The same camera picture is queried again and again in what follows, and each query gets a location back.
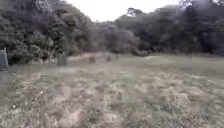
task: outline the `sky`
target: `sky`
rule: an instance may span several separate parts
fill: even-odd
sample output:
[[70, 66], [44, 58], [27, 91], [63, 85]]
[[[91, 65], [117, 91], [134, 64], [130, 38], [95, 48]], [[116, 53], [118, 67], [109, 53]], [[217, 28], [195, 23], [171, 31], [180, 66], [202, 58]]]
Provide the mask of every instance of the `sky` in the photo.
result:
[[152, 12], [178, 0], [66, 0], [89, 16], [93, 21], [113, 21], [126, 14], [129, 7]]

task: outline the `ground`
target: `ground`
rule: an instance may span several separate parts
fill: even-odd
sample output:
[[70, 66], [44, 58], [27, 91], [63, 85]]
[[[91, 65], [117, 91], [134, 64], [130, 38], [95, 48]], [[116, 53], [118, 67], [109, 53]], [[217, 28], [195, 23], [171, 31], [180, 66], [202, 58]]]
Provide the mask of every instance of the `ground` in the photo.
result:
[[105, 60], [12, 67], [1, 75], [0, 127], [223, 128], [224, 59]]

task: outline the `dense vegetation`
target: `dense vegetation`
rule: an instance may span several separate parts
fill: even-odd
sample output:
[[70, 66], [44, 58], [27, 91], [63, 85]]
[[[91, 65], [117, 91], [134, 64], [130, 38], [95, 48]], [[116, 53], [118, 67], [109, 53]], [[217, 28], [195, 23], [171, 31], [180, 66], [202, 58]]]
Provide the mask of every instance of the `dense vegetation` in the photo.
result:
[[223, 0], [180, 0], [151, 13], [129, 8], [114, 22], [94, 23], [61, 0], [0, 0], [0, 49], [9, 62], [57, 53], [110, 51], [224, 55]]
[[115, 21], [141, 39], [138, 48], [149, 52], [224, 55], [224, 6], [212, 0], [182, 0], [152, 13], [128, 14]]
[[88, 50], [91, 20], [75, 7], [60, 0], [0, 2], [0, 49], [7, 48], [11, 64]]

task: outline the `fence post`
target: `fence post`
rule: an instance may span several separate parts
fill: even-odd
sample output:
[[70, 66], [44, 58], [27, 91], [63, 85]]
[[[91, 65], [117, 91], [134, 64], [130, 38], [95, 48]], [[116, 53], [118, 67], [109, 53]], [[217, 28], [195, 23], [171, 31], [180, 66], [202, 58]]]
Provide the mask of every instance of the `fence post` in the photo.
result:
[[7, 49], [4, 48], [4, 52], [5, 52], [5, 62], [6, 62], [6, 66], [7, 68], [9, 67], [9, 62], [8, 62], [8, 56], [7, 56]]

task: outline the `tree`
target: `tree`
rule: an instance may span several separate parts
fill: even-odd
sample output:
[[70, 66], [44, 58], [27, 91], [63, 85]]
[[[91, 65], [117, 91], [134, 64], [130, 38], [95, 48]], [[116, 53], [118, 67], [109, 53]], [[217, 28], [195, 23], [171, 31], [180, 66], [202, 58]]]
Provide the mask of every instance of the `tree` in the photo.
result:
[[139, 14], [142, 14], [143, 12], [140, 9], [135, 9], [135, 8], [128, 8], [127, 14], [131, 16], [137, 16]]

